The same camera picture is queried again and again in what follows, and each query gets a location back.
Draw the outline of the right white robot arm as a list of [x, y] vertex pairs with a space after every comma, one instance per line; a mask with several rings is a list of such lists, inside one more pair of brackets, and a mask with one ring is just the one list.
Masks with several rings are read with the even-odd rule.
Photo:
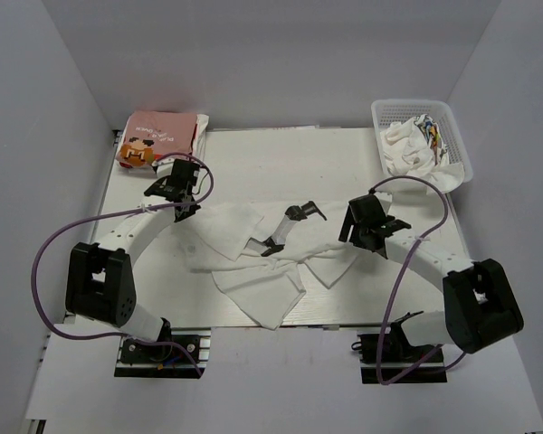
[[407, 314], [389, 326], [391, 351], [401, 360], [440, 344], [474, 354], [524, 328], [498, 261], [474, 261], [417, 235], [410, 224], [388, 214], [375, 193], [349, 201], [338, 238], [400, 264], [442, 294], [442, 310]]

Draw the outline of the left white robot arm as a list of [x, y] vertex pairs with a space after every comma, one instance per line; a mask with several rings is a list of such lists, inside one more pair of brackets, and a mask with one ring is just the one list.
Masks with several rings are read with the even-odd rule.
[[168, 164], [144, 192], [137, 213], [92, 244], [75, 245], [70, 255], [66, 309], [142, 340], [155, 361], [171, 355], [174, 341], [167, 321], [138, 303], [133, 268], [160, 232], [200, 209], [193, 197], [199, 171], [198, 163], [185, 159]]

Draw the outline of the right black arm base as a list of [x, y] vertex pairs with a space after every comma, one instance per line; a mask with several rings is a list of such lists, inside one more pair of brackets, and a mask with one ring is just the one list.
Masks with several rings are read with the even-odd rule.
[[[378, 334], [361, 334], [351, 345], [360, 361], [360, 373], [363, 384], [378, 384], [376, 376], [376, 347]], [[419, 362], [434, 349], [433, 345], [409, 346], [403, 350], [386, 335], [381, 361], [382, 376], [385, 380], [392, 378]], [[397, 381], [401, 384], [446, 383], [443, 352], [438, 350], [431, 358], [422, 363], [414, 371]]]

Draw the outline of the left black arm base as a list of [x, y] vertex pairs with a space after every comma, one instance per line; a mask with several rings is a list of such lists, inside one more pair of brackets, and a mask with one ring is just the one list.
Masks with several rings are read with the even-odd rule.
[[173, 331], [171, 337], [189, 353], [200, 373], [178, 347], [142, 345], [128, 338], [120, 341], [114, 376], [139, 379], [199, 379], [209, 358], [211, 332], [179, 330]]

